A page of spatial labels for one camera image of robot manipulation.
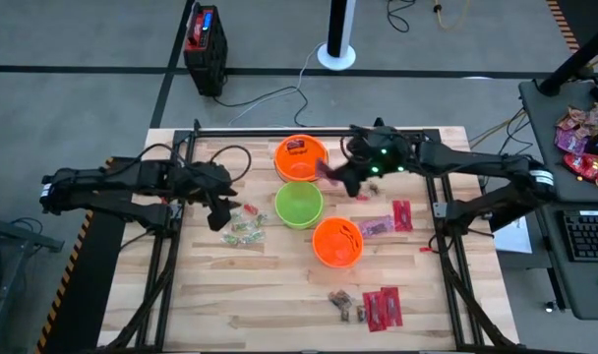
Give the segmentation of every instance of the white pole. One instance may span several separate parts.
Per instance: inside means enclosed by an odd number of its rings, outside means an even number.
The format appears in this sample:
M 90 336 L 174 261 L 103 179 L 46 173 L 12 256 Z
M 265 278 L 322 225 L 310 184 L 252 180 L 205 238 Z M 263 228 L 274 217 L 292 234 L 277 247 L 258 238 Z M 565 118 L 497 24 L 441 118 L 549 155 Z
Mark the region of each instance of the white pole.
M 319 48 L 317 57 L 330 70 L 345 70 L 356 61 L 356 51 L 349 45 L 356 0 L 331 0 L 328 42 Z

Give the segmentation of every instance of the wooden table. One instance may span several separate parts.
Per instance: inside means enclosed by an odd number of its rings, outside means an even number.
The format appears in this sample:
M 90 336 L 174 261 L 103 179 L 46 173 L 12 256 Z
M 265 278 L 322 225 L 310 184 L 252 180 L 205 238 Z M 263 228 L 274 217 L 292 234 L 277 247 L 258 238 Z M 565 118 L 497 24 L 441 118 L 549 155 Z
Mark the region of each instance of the wooden table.
M 469 149 L 464 128 L 439 129 L 446 145 Z M 146 145 L 171 145 L 173 132 L 150 130 Z M 197 139 L 195 160 L 208 160 L 215 151 L 230 144 L 242 145 L 251 152 L 251 171 L 234 183 L 239 193 L 234 200 L 259 207 L 269 221 L 263 242 L 236 248 L 223 243 L 221 233 L 208 229 L 208 210 L 201 206 L 186 208 L 164 350 L 453 349 L 439 257 L 419 251 L 434 233 L 425 180 L 408 173 L 375 178 L 373 181 L 381 193 L 367 202 L 348 198 L 341 185 L 333 187 L 326 181 L 317 182 L 325 197 L 324 216 L 344 216 L 353 221 L 371 219 L 392 214 L 392 200 L 409 200 L 412 208 L 412 232 L 392 232 L 366 240 L 363 258 L 354 268 L 328 268 L 313 254 L 313 230 L 289 229 L 274 212 L 274 196 L 282 182 L 274 171 L 272 156 L 280 141 L 277 138 Z M 338 139 L 322 138 L 322 141 L 329 149 L 330 163 L 342 164 L 345 160 Z M 160 148 L 145 156 L 167 157 L 167 150 Z M 244 169 L 244 152 L 228 150 L 217 161 L 236 176 Z M 470 200 L 480 195 L 475 176 L 451 174 L 450 182 L 455 199 Z M 439 181 L 437 190 L 443 194 Z M 136 202 L 155 201 L 136 198 Z M 472 228 L 489 232 L 485 221 L 475 221 Z M 123 242 L 141 233 L 139 225 L 130 224 Z M 517 342 L 493 240 L 470 233 L 463 242 L 476 299 L 501 331 Z M 142 303 L 151 248 L 152 238 L 148 237 L 120 254 L 100 345 L 112 340 Z M 353 313 L 350 324 L 342 323 L 339 310 L 328 300 L 332 290 L 344 289 L 355 304 L 362 304 L 363 292 L 380 290 L 381 286 L 399 288 L 402 327 L 371 333 L 367 324 L 357 323 Z M 459 307 L 465 337 L 471 342 L 462 302 Z M 150 333 L 154 333 L 152 317 L 151 323 Z

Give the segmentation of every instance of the orange bowl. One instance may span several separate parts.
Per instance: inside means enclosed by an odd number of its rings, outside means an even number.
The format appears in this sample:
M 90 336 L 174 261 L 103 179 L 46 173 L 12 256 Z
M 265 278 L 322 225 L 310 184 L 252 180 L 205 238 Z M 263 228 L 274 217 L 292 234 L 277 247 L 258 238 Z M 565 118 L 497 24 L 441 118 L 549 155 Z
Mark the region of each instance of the orange bowl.
M 318 139 L 294 135 L 275 150 L 275 169 L 284 181 L 311 182 L 317 179 L 317 160 L 328 163 L 328 150 Z
M 326 266 L 351 267 L 362 256 L 362 233 L 342 217 L 328 217 L 315 229 L 312 248 Z

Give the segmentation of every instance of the plastic bowl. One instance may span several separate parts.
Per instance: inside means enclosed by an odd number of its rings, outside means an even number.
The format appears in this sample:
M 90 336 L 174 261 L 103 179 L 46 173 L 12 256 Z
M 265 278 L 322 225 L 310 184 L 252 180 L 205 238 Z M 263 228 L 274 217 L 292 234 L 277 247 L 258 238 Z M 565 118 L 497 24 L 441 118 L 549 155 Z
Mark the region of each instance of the plastic bowl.
M 309 182 L 289 182 L 277 191 L 275 211 L 291 228 L 305 229 L 316 224 L 323 213 L 323 195 Z
M 288 182 L 310 182 L 317 179 L 317 160 L 328 163 L 328 150 L 318 139 L 294 135 L 284 139 L 275 150 L 275 169 Z
M 362 257 L 362 233 L 342 217 L 328 217 L 315 229 L 312 248 L 326 266 L 351 267 Z

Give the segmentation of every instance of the black keyboard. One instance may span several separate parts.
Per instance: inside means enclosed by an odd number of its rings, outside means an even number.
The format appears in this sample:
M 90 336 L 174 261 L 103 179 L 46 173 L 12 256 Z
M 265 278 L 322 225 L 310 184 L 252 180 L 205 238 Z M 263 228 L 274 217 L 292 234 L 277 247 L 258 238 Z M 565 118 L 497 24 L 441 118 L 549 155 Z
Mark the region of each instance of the black keyboard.
M 574 262 L 598 262 L 598 211 L 560 211 L 568 255 Z

